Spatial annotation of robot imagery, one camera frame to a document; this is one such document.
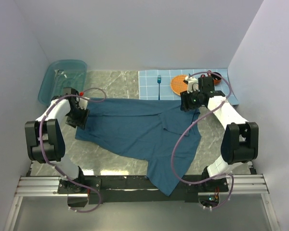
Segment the blue t shirt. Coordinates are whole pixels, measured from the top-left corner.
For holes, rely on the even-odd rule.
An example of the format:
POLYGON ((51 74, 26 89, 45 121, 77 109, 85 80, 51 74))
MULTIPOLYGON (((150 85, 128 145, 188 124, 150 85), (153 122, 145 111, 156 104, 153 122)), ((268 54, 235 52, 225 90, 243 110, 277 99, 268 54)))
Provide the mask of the blue t shirt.
POLYGON ((146 176, 162 193, 171 195, 193 162, 201 135, 200 111, 180 110, 180 101, 106 99, 88 103, 85 129, 75 138, 99 145, 114 154, 146 160, 146 176))

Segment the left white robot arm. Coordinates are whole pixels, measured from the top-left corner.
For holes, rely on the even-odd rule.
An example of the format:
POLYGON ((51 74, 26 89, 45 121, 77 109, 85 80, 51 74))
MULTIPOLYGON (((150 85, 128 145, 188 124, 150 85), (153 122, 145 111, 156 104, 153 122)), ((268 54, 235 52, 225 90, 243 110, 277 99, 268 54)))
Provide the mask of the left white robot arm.
POLYGON ((66 145, 60 129, 60 123, 66 117, 66 124, 73 128, 85 128, 89 110, 80 106, 81 95, 74 88, 64 88, 63 95, 68 97, 57 103, 60 96, 53 97, 50 109, 34 121, 25 123, 25 136, 28 157, 32 161, 46 164, 44 157, 52 167, 59 167, 63 180, 69 181, 69 188, 74 193, 81 193, 86 188, 86 181, 79 166, 67 156, 66 145))

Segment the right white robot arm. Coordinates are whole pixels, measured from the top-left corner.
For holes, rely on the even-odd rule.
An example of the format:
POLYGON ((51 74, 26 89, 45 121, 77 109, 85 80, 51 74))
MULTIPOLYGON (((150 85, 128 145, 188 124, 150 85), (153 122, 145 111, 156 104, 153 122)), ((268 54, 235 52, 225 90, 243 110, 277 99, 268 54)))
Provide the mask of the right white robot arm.
POLYGON ((224 128, 220 156, 203 171, 202 188, 212 192, 218 180, 230 174, 233 169, 257 158, 259 127, 248 122, 229 103, 227 96, 216 90, 213 77, 202 75, 199 78, 186 76, 187 90, 180 93, 181 110, 189 111, 206 107, 219 120, 224 128))

